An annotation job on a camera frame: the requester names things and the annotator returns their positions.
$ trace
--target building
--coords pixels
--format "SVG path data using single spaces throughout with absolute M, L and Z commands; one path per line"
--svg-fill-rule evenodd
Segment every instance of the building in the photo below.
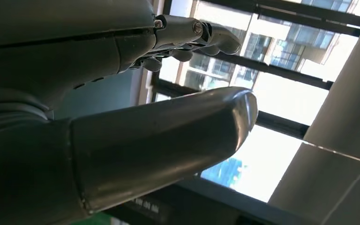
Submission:
M 299 0 L 310 6 L 352 12 L 355 0 Z M 206 2 L 198 2 L 194 17 L 225 26 L 243 43 L 239 55 L 269 65 L 303 71 L 327 60 L 339 34 L 252 13 L 240 13 Z M 252 88 L 258 71 L 195 55 L 179 73 L 180 85 L 207 90 L 228 85 Z
M 204 170 L 201 177 L 225 187 L 232 188 L 240 179 L 241 172 L 242 161 L 235 158 L 229 158 L 226 161 Z

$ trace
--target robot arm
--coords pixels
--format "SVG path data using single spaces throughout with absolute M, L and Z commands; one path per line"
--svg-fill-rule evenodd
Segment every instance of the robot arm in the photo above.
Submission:
M 257 117 L 243 88 L 77 119 L 44 112 L 86 82 L 157 70 L 157 57 L 239 47 L 228 30 L 155 16 L 145 0 L 1 0 L 0 225 L 68 224 L 230 157 Z
M 198 48 L 233 54 L 228 30 L 193 18 L 155 16 L 146 0 L 0 1 L 0 88 L 49 110 L 87 82 L 145 67 L 156 57 L 186 61 Z

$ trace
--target glass pane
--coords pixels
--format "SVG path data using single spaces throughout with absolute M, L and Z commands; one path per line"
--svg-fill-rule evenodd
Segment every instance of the glass pane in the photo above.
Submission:
M 300 144 L 301 140 L 255 126 L 235 155 L 201 177 L 268 202 Z
M 235 83 L 232 86 L 252 89 L 259 71 L 241 66 L 237 66 L 237 69 L 238 74 L 235 79 Z
M 170 100 L 170 99 L 171 99 L 171 97 L 169 97 L 169 96 L 157 93 L 155 101 L 160 102 L 160 101 L 166 101 L 166 100 Z
M 179 65 L 180 62 L 173 57 L 162 59 L 162 67 L 159 71 L 159 78 L 172 83 L 176 82 Z
M 235 64 L 222 60 L 215 60 L 213 66 L 213 74 L 220 75 L 224 79 L 229 79 L 234 72 Z
M 325 2 L 327 1 L 305 0 L 302 3 L 322 6 Z M 331 0 L 329 2 L 330 7 L 335 2 L 338 2 L 338 0 Z M 243 32 L 246 32 L 239 52 L 245 58 L 263 61 L 267 64 L 330 81 L 336 80 L 356 40 L 358 40 L 357 37 L 340 35 L 267 16 L 241 14 L 238 11 L 231 11 L 229 8 L 222 9 L 217 5 L 203 1 L 198 3 L 195 15 L 197 18 L 213 21 L 231 28 L 235 33 L 243 34 Z M 221 68 L 222 65 L 221 61 L 216 63 L 210 61 L 211 72 L 228 78 L 228 74 L 224 72 L 228 65 Z M 207 70 L 206 66 L 202 70 L 209 71 L 209 66 Z
M 259 110 L 311 125 L 329 91 L 280 76 L 260 73 L 254 92 Z
M 210 58 L 205 55 L 194 54 L 190 60 L 190 66 L 203 71 L 208 71 Z
M 184 86 L 196 90 L 209 90 L 214 88 L 227 87 L 228 85 L 229 83 L 226 81 L 190 70 L 187 71 L 184 82 Z
M 286 0 L 360 16 L 360 0 Z

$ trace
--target high-rise building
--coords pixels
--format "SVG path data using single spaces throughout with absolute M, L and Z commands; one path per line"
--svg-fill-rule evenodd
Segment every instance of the high-rise building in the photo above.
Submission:
M 204 170 L 201 177 L 229 188 L 233 187 L 240 179 L 241 171 L 242 161 L 235 158 L 229 158 Z

